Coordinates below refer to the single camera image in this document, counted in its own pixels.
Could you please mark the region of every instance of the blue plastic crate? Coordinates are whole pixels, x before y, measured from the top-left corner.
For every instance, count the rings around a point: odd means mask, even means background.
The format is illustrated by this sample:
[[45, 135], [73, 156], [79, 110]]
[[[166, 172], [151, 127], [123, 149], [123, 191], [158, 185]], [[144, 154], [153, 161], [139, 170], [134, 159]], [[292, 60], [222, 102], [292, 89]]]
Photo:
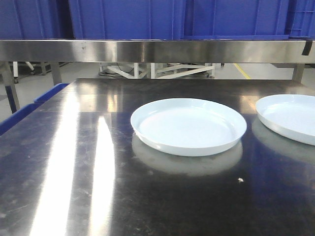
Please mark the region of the blue plastic crate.
[[286, 33], [290, 37], [315, 39], [315, 0], [290, 0]]
[[12, 114], [9, 118], [0, 123], [0, 136], [15, 126], [18, 122], [32, 113], [40, 104], [29, 104]]
[[180, 39], [186, 0], [69, 0], [78, 39]]
[[0, 0], [0, 39], [73, 38], [66, 0]]
[[186, 39], [287, 39], [289, 0], [187, 0]]
[[37, 97], [34, 100], [34, 103], [42, 104], [42, 103], [48, 101], [51, 97], [53, 97], [55, 94], [60, 92], [62, 89], [64, 89], [68, 85], [69, 84], [57, 84], [57, 85], [53, 86], [50, 90], [43, 93], [41, 96]]

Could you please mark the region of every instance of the white plate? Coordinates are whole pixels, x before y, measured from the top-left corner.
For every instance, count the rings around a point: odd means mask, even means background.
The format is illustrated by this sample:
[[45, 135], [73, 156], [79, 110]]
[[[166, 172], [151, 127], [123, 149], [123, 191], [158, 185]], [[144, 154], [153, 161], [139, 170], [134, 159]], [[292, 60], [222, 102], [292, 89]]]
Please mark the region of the white plate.
[[257, 101], [261, 122], [287, 138], [315, 145], [315, 97], [280, 94]]
[[315, 165], [315, 146], [283, 137], [268, 129], [258, 118], [252, 123], [252, 132], [269, 149], [294, 160]]
[[235, 110], [192, 98], [172, 98], [143, 105], [131, 125], [144, 143], [180, 156], [206, 156], [233, 147], [246, 131]]
[[185, 174], [192, 177], [216, 175], [231, 169], [241, 159], [242, 142], [231, 149], [211, 156], [174, 156], [157, 151], [144, 144], [136, 135], [132, 137], [135, 157], [147, 166], [168, 174]]

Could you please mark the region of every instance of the yellow floor line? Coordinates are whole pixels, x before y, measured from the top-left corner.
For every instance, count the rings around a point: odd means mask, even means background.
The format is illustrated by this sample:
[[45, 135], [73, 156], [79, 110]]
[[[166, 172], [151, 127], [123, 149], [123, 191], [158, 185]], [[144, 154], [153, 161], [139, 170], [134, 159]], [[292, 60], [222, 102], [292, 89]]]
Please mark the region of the yellow floor line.
[[238, 69], [238, 71], [248, 80], [250, 80], [250, 76], [248, 74], [246, 74], [246, 72], [239, 66], [239, 64], [237, 63], [233, 63], [233, 65], [236, 67], [236, 69]]

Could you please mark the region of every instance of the dark table surface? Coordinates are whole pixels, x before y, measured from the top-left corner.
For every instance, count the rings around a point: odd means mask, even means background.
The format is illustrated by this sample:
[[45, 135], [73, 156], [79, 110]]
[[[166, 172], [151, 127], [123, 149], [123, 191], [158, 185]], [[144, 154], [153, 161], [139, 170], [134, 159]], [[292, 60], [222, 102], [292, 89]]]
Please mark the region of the dark table surface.
[[[313, 236], [315, 147], [255, 111], [286, 93], [315, 95], [294, 81], [78, 79], [0, 137], [0, 236]], [[241, 142], [180, 157], [133, 136], [136, 108], [174, 97], [240, 112]]]

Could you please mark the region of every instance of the metal shelf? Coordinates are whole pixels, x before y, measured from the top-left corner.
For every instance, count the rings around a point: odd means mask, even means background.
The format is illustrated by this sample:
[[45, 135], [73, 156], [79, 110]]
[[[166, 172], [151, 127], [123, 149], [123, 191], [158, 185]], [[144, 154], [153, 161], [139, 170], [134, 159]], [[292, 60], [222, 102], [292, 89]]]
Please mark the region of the metal shelf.
[[49, 61], [54, 84], [59, 62], [293, 63], [301, 81], [304, 64], [315, 63], [314, 41], [234, 40], [0, 40], [0, 70], [11, 110], [19, 109], [8, 61]]

